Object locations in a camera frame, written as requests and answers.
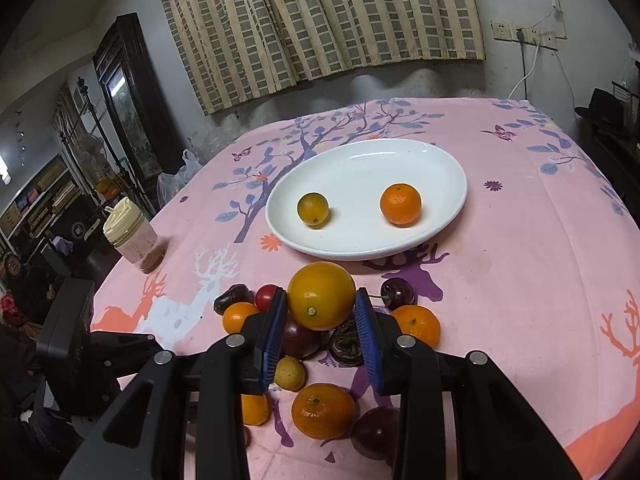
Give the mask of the dark purple plum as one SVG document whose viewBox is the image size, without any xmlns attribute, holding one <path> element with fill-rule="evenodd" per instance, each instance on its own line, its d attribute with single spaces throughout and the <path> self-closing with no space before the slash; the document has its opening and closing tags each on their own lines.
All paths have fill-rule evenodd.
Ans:
<svg viewBox="0 0 640 480">
<path fill-rule="evenodd" d="M 313 356 L 322 344 L 323 333 L 310 330 L 288 318 L 282 337 L 281 351 L 286 356 L 303 360 Z"/>
<path fill-rule="evenodd" d="M 370 460 L 384 460 L 391 465 L 395 459 L 399 437 L 398 408 L 378 406 L 365 412 L 352 427 L 352 446 Z"/>
</svg>

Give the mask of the small orange kumquat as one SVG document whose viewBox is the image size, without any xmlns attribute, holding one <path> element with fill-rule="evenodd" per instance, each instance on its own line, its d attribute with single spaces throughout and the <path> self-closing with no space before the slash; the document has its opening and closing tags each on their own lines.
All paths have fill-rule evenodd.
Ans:
<svg viewBox="0 0 640 480">
<path fill-rule="evenodd" d="M 401 333 L 416 339 L 436 349 L 442 336 L 442 326 L 431 310 L 417 304 L 407 304 L 399 307 L 390 315 L 396 320 Z"/>
</svg>

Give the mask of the small yellow longan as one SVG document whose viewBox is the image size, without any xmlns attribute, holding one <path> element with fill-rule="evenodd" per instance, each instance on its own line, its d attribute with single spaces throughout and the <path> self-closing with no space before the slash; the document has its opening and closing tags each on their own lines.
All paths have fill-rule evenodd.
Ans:
<svg viewBox="0 0 640 480">
<path fill-rule="evenodd" d="M 299 391 L 306 384 L 307 372 L 299 360 L 292 356 L 280 359 L 274 373 L 274 383 L 283 390 Z"/>
</svg>

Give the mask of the dark wrinkled passion fruit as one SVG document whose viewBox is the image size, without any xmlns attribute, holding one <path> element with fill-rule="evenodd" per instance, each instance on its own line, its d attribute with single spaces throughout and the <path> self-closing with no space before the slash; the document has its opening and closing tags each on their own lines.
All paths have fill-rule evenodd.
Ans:
<svg viewBox="0 0 640 480">
<path fill-rule="evenodd" d="M 252 304 L 254 302 L 253 292 L 244 284 L 231 285 L 214 300 L 214 311 L 219 315 L 223 315 L 228 307 L 239 302 Z"/>
<path fill-rule="evenodd" d="M 337 326 L 329 339 L 328 350 L 337 364 L 350 367 L 363 364 L 360 339 L 354 318 L 348 318 Z"/>
</svg>

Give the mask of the dark cherry with stem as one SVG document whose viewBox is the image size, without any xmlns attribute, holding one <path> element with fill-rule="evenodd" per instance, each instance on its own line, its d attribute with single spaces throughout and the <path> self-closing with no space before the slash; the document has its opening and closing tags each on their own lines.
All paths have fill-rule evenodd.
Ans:
<svg viewBox="0 0 640 480">
<path fill-rule="evenodd" d="M 403 278 L 388 278 L 374 298 L 382 300 L 386 309 L 393 311 L 416 302 L 416 291 Z"/>
</svg>

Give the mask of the yellow orange citrus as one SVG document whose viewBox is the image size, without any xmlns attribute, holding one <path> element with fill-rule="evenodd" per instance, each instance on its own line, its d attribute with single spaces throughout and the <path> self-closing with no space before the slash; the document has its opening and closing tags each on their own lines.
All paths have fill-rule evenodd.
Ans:
<svg viewBox="0 0 640 480">
<path fill-rule="evenodd" d="M 346 269 L 333 262 L 309 263 L 288 283 L 288 307 L 308 330 L 333 330 L 352 313 L 356 286 Z"/>
</svg>

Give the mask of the large orange mandarin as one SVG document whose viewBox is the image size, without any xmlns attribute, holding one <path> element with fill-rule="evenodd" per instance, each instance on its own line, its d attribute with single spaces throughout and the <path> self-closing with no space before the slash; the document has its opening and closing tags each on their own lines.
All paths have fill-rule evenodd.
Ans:
<svg viewBox="0 0 640 480">
<path fill-rule="evenodd" d="M 394 226 L 412 226 L 421 217 L 422 198 L 413 186 L 395 183 L 382 193 L 380 209 L 384 218 Z"/>
</svg>

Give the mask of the greenish yellow orange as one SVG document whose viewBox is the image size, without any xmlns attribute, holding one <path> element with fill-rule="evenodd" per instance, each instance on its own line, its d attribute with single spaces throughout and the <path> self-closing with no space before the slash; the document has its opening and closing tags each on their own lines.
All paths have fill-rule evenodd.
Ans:
<svg viewBox="0 0 640 480">
<path fill-rule="evenodd" d="M 307 193 L 297 203 L 297 214 L 306 226 L 318 228 L 329 218 L 330 206 L 319 193 Z"/>
</svg>

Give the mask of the plastic jar with cream lid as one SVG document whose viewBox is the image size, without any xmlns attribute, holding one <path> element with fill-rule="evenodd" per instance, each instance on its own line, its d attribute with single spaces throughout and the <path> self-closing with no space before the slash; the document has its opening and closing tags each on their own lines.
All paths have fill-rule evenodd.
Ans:
<svg viewBox="0 0 640 480">
<path fill-rule="evenodd" d="M 164 258 L 165 248 L 160 237 L 128 197 L 112 208 L 103 233 L 111 245 L 144 274 L 154 271 Z"/>
</svg>

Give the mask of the pink deer print tablecloth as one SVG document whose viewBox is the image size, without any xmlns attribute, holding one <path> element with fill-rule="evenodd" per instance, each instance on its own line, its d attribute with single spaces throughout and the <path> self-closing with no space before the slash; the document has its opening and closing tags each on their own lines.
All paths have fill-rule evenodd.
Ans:
<svg viewBox="0 0 640 480">
<path fill-rule="evenodd" d="M 213 302 L 228 287 L 283 286 L 306 263 L 268 226 L 270 191 L 305 160 L 373 139 L 443 148 L 469 194 L 434 240 L 351 264 L 355 282 L 409 282 L 442 324 L 442 351 L 488 353 L 580 474 L 602 477 L 639 422 L 639 230 L 591 159 L 527 102 L 370 101 L 243 134 L 154 218 L 160 267 L 116 264 L 93 327 L 207 349 L 224 336 Z"/>
</svg>

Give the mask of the red cherry tomato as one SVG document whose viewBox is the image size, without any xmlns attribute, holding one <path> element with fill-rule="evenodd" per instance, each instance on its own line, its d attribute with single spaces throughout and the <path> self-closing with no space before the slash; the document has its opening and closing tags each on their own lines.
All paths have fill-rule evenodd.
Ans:
<svg viewBox="0 0 640 480">
<path fill-rule="evenodd" d="M 259 311 L 267 311 L 272 303 L 274 293 L 277 291 L 278 286 L 275 284 L 265 284 L 258 288 L 255 292 L 254 304 Z"/>
</svg>

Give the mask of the clear plastic bag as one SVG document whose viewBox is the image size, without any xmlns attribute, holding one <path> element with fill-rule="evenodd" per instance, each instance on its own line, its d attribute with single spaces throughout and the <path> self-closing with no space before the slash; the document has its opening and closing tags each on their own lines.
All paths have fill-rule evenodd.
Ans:
<svg viewBox="0 0 640 480">
<path fill-rule="evenodd" d="M 182 152 L 183 165 L 175 174 L 158 175 L 156 182 L 157 198 L 160 206 L 170 202 L 203 168 L 198 156 L 187 148 Z"/>
</svg>

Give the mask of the white oval plate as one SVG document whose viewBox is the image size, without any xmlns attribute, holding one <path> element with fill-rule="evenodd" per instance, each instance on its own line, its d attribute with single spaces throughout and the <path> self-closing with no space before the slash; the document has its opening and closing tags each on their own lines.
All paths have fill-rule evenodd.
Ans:
<svg viewBox="0 0 640 480">
<path fill-rule="evenodd" d="M 412 226 L 388 222 L 380 209 L 383 192 L 407 183 L 421 196 Z M 317 192 L 329 203 L 320 228 L 300 220 L 297 203 Z M 449 226 L 468 195 L 468 181 L 454 156 L 433 144 L 378 139 L 332 148 L 302 162 L 276 184 L 265 208 L 266 222 L 286 246 L 334 261 L 393 256 L 416 247 Z"/>
</svg>

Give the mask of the dark framed picture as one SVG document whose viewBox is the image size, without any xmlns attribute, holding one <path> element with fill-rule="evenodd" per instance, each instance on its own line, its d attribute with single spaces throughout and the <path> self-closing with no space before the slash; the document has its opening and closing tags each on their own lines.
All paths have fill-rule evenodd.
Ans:
<svg viewBox="0 0 640 480">
<path fill-rule="evenodd" d="M 143 187 L 182 166 L 183 143 L 152 66 L 137 14 L 115 18 L 92 58 L 106 109 Z"/>
</svg>

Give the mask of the beige checked curtain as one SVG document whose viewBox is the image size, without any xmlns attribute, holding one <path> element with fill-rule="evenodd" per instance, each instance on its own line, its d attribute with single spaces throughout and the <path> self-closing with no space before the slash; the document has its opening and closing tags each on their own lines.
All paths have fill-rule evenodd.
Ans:
<svg viewBox="0 0 640 480">
<path fill-rule="evenodd" d="M 485 58 L 475 0 L 160 0 L 205 114 L 356 68 Z"/>
</svg>

